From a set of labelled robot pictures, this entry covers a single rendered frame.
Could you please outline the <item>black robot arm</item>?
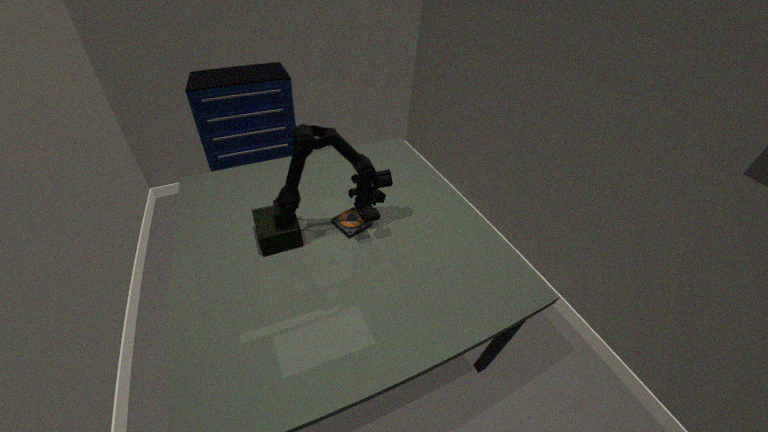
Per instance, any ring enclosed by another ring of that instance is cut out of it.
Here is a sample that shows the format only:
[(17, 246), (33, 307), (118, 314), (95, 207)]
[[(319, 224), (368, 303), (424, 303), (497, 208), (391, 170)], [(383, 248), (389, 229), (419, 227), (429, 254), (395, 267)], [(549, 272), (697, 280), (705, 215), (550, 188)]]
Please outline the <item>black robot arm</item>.
[[(319, 137), (319, 138), (315, 138)], [(294, 229), (294, 215), (300, 202), (298, 184), (306, 157), (313, 149), (332, 145), (348, 160), (357, 171), (351, 176), (359, 193), (373, 192), (373, 206), (384, 203), (386, 195), (378, 188), (392, 186), (390, 169), (376, 171), (370, 159), (357, 153), (347, 141), (333, 128), (317, 125), (299, 125), (294, 130), (293, 155), (291, 158), (285, 186), (273, 201), (275, 209), (276, 230)], [(373, 186), (372, 186), (373, 184)]]

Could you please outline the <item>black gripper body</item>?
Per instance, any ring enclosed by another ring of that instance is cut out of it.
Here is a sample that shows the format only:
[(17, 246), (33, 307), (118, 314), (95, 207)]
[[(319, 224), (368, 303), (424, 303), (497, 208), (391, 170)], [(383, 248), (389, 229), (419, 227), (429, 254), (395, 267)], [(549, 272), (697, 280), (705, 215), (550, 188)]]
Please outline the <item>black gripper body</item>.
[(363, 194), (359, 193), (356, 188), (352, 188), (348, 191), (348, 195), (350, 198), (353, 198), (353, 196), (356, 195), (356, 204), (361, 207), (362, 218), (366, 223), (380, 219), (380, 213), (371, 205), (373, 204), (371, 199), (371, 196), (373, 196), (372, 190), (369, 193)]

